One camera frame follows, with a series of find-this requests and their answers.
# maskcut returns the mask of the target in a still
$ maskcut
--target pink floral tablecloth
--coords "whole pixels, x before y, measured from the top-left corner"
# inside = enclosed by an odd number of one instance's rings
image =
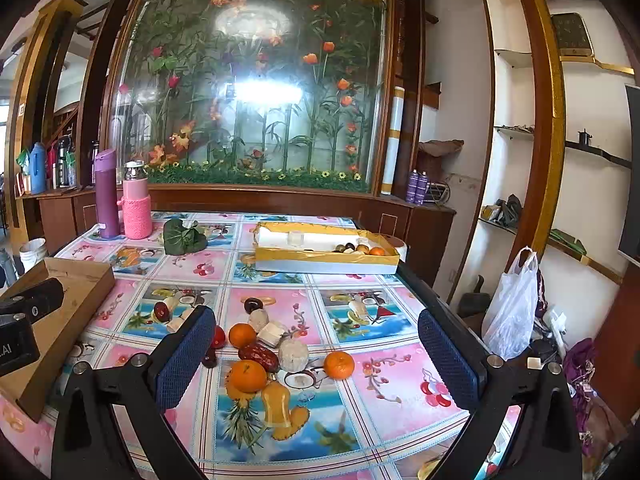
[[[94,368],[124,364],[132,354],[151,352],[166,334],[151,311],[156,301],[178,299],[174,311],[196,304],[213,309],[225,332],[246,322],[242,301],[263,298],[271,319],[289,327],[310,350],[308,370],[315,384],[295,384],[290,407],[307,408],[306,424],[293,436],[275,440],[270,431],[248,448],[231,438],[242,422],[264,420],[257,396],[240,419],[226,394],[225,374],[238,358],[226,346],[216,368],[200,367],[180,404],[165,417],[185,448],[210,478],[265,478],[283,472],[290,478],[393,479],[415,477],[441,456],[468,417],[449,396],[417,335],[423,306],[396,276],[359,276],[260,272],[252,254],[252,229],[267,221],[308,221],[353,226],[349,219],[237,213],[155,212],[154,230],[145,240],[124,236],[103,240],[97,227],[58,254],[60,258],[110,262],[116,285],[79,337],[38,424],[0,397],[0,430],[34,466],[50,476],[57,407],[73,364]],[[197,220],[207,247],[196,254],[167,256],[162,226],[170,218]],[[348,303],[367,305],[369,323],[350,317]],[[346,381],[324,377],[327,352],[343,349],[356,360]],[[484,478],[499,462],[518,418],[512,408],[494,449],[478,474]],[[123,408],[116,407],[123,437],[144,478],[155,478]]]

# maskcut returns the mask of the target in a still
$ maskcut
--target box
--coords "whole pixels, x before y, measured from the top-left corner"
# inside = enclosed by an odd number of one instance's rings
[[[303,233],[303,245],[299,249],[291,249],[287,241],[292,231]],[[350,242],[357,246],[358,238],[366,238],[364,243],[370,249],[383,248],[385,256],[333,252],[338,244]],[[400,259],[396,249],[383,235],[347,227],[298,222],[260,222],[254,230],[254,247],[255,268],[275,272],[395,274]]]
[[[110,264],[45,258],[0,298],[14,296],[47,278],[60,280],[65,297],[59,309],[32,326],[40,358],[0,377],[0,393],[35,422],[73,344],[115,284]]]

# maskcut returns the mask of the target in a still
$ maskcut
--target purple thermos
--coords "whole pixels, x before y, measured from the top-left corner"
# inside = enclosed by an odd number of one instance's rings
[[[95,156],[95,208],[102,238],[120,234],[116,165],[116,150],[104,150]]]
[[[422,205],[424,203],[424,197],[427,195],[427,188],[429,187],[429,179],[427,174],[423,171],[418,177],[418,186],[415,189],[414,203]]]
[[[409,174],[409,182],[406,185],[406,201],[413,203],[415,199],[415,189],[418,186],[418,172],[414,170]]]

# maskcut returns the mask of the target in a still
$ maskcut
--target metal screw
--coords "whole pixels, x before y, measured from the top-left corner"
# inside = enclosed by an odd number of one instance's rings
[[[562,365],[559,365],[558,363],[549,363],[549,371],[553,375],[558,375],[562,371]]]
[[[496,355],[496,354],[491,354],[486,359],[486,362],[491,368],[501,368],[502,365],[504,364],[504,360],[499,355]]]
[[[74,365],[74,373],[76,375],[84,374],[90,368],[89,363],[87,361],[80,361]]]
[[[135,354],[131,358],[131,364],[135,367],[143,366],[145,365],[147,359],[149,359],[149,356],[146,354]]]

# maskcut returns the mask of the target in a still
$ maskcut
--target white plastic bag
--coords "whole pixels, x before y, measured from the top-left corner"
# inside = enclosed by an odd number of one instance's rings
[[[520,253],[530,255],[520,268]],[[529,247],[513,259],[500,277],[491,305],[482,321],[482,340],[503,359],[520,355],[529,344],[538,303],[538,257]]]

